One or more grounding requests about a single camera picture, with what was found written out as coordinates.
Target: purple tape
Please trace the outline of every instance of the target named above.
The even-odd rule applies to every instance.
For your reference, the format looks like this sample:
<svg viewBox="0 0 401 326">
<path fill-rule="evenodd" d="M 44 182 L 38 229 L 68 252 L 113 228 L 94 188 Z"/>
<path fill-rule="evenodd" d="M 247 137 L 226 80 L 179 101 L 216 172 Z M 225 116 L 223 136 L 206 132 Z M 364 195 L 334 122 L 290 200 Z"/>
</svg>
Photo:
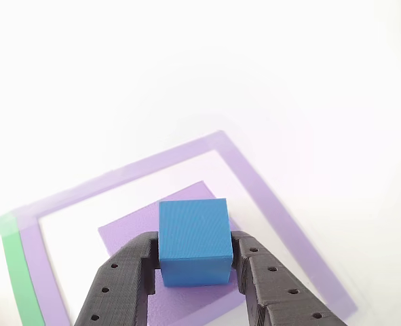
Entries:
<svg viewBox="0 0 401 326">
<path fill-rule="evenodd" d="M 46 325 L 63 326 L 69 325 L 70 322 L 46 255 L 38 219 L 212 150 L 216 150 L 235 173 L 330 309 L 342 319 L 346 319 L 357 310 L 348 292 L 267 184 L 229 137 L 218 131 L 113 170 L 73 189 L 12 212 L 18 218 L 28 270 Z"/>
<path fill-rule="evenodd" d="M 198 182 L 162 200 L 213 198 L 215 196 L 204 182 Z M 232 230 L 237 229 L 232 220 L 230 224 Z M 100 227 L 99 234 L 107 251 L 113 255 L 137 235 L 147 231 L 158 231 L 158 228 L 159 201 Z M 226 301 L 226 305 L 220 304 L 222 301 Z M 155 295 L 149 296 L 147 322 L 150 326 L 168 326 L 175 323 L 202 326 L 243 302 L 244 296 L 238 291 L 235 271 L 232 271 L 228 285 L 175 289 L 164 287 L 161 272 L 158 270 Z M 203 311 L 199 316 L 194 314 L 198 310 Z"/>
</svg>

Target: blue cube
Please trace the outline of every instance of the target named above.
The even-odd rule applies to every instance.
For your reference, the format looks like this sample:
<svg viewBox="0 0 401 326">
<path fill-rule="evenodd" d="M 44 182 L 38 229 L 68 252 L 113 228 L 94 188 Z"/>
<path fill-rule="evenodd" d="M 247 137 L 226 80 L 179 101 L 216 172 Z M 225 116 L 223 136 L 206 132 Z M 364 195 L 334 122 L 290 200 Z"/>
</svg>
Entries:
<svg viewBox="0 0 401 326">
<path fill-rule="evenodd" d="M 233 251 L 225 199 L 160 202 L 158 243 L 165 286 L 229 282 Z"/>
</svg>

